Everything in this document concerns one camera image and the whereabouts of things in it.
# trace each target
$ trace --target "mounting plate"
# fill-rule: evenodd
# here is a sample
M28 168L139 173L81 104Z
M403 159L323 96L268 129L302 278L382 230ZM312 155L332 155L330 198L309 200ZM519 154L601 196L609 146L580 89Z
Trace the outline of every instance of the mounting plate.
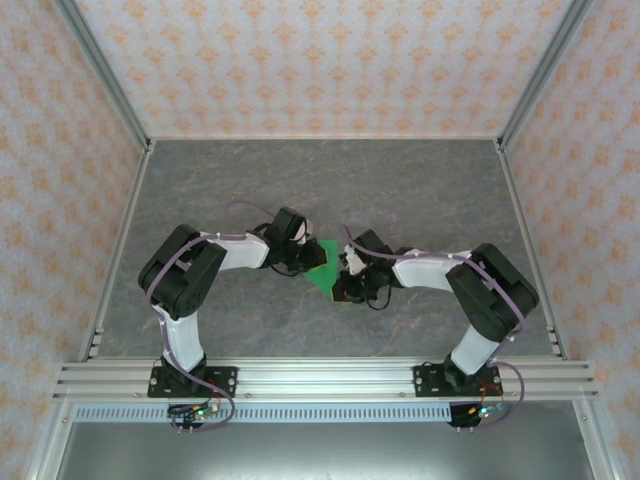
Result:
M485 396L499 397L503 393L498 367L482 368L473 381L457 389L445 380L444 367L441 363L413 367L413 387L416 397L481 397L484 393L483 382L499 390L498 392L489 388Z
M216 387L235 397L238 384L238 367L206 367L205 379L213 380ZM176 382L164 367L153 367L147 397L149 398L209 398L211 390L199 386L195 393Z

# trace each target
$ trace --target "gray marble floor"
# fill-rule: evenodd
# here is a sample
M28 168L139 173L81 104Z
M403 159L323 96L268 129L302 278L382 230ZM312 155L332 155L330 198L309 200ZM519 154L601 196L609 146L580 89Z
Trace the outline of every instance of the gray marble floor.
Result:
M138 273L180 223L235 233L224 205L246 198L288 205L319 238L344 240L346 222L373 228L391 248L459 251L496 244L532 280L513 206L490 141L213 140L158 142L151 156L104 322L100 356L158 356L156 320ZM267 220L234 207L235 223ZM304 277L222 272L199 312L202 345L215 356L444 356L468 325L455 297L394 290L391 305L333 304ZM549 354L542 309L505 354Z

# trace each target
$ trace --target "orange floral pattern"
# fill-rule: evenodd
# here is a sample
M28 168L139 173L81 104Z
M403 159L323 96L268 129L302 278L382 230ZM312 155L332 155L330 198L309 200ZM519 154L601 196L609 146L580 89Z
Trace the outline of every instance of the orange floral pattern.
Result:
M0 29L0 476L26 478L140 153L54 2L1 2Z
M640 30L602 0L508 152L573 355L595 361L640 478Z
M78 3L152 136L495 137L571 1Z

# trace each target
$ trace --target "floor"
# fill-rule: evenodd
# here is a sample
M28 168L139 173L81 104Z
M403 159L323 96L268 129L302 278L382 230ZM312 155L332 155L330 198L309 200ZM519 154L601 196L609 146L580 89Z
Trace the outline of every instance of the floor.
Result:
M499 428L444 423L230 424L176 435L166 424L72 427L58 480L593 479L570 402L527 402Z
M515 213L490 141L213 140L160 141L150 158L104 321L101 357L158 356L157 322L137 277L173 228L240 232L267 220L235 207L251 199L295 208L319 238L344 240L346 222L373 228L391 248L460 251L496 244L533 280ZM468 326L455 297L395 290L391 305L332 304L303 277L222 272L200 310L202 345L215 356L444 356ZM508 355L549 354L542 309Z

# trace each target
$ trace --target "metal corner post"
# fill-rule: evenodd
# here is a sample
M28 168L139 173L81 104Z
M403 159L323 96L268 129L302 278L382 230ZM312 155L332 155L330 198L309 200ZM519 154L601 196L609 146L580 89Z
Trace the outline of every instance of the metal corner post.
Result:
M98 46L98 43L91 33L89 26L78 8L75 0L54 0L58 10L67 22L69 29L73 32L80 43L84 54L93 67L96 75L107 90L114 107L122 117L131 137L140 148L145 148L149 143L149 138L136 115L135 110L129 103L124 90L118 83L118 79L111 70L107 58Z
M504 133L499 139L500 146L504 151L513 143L520 128L522 128L536 100L551 77L569 42L578 31L578 28L582 24L582 19L592 4L593 0L573 0L571 3L558 31L542 55L540 63L536 67L531 80L529 80L516 108L513 110Z

